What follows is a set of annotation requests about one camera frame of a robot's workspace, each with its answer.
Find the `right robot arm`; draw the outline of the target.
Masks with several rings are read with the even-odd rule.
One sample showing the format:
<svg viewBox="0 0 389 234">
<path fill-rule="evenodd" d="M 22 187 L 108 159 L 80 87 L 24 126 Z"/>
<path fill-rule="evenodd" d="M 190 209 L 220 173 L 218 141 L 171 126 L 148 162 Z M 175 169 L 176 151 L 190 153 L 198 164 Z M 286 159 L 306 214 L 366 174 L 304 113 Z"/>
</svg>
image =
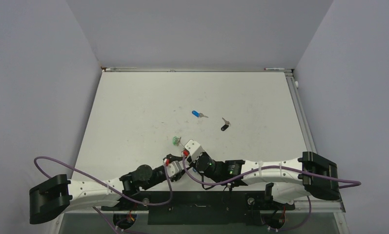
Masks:
<svg viewBox="0 0 389 234">
<path fill-rule="evenodd" d="M 321 200 L 340 199 L 336 163 L 314 152 L 278 162 L 215 161 L 206 152 L 192 157 L 187 150 L 183 156 L 185 165 L 213 181 L 211 186 L 266 184 L 263 202 L 270 209 L 310 195 Z"/>
</svg>

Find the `black tagged key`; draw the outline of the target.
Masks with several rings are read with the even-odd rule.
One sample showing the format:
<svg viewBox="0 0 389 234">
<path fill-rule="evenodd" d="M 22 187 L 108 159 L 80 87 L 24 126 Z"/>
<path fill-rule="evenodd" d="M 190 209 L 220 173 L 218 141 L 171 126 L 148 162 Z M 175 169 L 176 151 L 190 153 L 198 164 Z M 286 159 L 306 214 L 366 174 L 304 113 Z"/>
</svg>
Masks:
<svg viewBox="0 0 389 234">
<path fill-rule="evenodd" d="M 231 125 L 231 123 L 224 117 L 222 118 L 222 120 L 224 121 L 224 125 L 221 127 L 221 131 L 224 132 Z"/>
</svg>

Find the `green tagged key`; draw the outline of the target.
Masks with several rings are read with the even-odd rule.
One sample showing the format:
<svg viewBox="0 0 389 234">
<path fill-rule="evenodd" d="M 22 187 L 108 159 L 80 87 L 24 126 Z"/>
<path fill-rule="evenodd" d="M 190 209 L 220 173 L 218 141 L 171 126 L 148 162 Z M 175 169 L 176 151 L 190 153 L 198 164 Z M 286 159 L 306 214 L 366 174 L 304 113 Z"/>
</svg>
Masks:
<svg viewBox="0 0 389 234">
<path fill-rule="evenodd" d="M 172 144 L 175 146 L 179 146 L 181 143 L 181 137 L 174 136 L 172 139 Z"/>
</svg>

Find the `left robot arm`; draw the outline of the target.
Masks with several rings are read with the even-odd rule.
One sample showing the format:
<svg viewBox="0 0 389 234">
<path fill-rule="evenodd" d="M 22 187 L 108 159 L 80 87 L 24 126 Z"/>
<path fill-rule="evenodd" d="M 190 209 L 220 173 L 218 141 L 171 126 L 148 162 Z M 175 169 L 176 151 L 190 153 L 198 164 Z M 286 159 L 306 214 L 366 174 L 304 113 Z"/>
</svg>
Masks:
<svg viewBox="0 0 389 234">
<path fill-rule="evenodd" d="M 144 206 L 162 206 L 171 202 L 155 203 L 151 198 L 137 199 L 141 192 L 164 181 L 170 184 L 184 175 L 183 158 L 167 155 L 163 165 L 155 169 L 141 165 L 135 171 L 119 178 L 99 180 L 90 174 L 73 170 L 89 178 L 84 180 L 68 179 L 66 174 L 59 174 L 29 190 L 30 224 L 42 224 L 51 221 L 60 214 L 91 207 L 115 207 L 126 210 L 132 202 Z"/>
</svg>

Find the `blue tagged key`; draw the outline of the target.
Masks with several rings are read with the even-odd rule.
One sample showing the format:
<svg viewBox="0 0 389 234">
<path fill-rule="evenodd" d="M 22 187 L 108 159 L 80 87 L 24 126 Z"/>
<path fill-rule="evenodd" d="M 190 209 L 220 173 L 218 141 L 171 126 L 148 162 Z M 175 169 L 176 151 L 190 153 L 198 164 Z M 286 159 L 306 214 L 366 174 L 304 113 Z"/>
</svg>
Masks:
<svg viewBox="0 0 389 234">
<path fill-rule="evenodd" d="M 208 116 L 204 115 L 203 113 L 199 113 L 199 112 L 197 112 L 197 111 L 195 111 L 195 110 L 192 111 L 192 114 L 193 114 L 195 117 L 197 117 L 197 118 L 203 118 L 203 117 L 208 118 Z"/>
</svg>

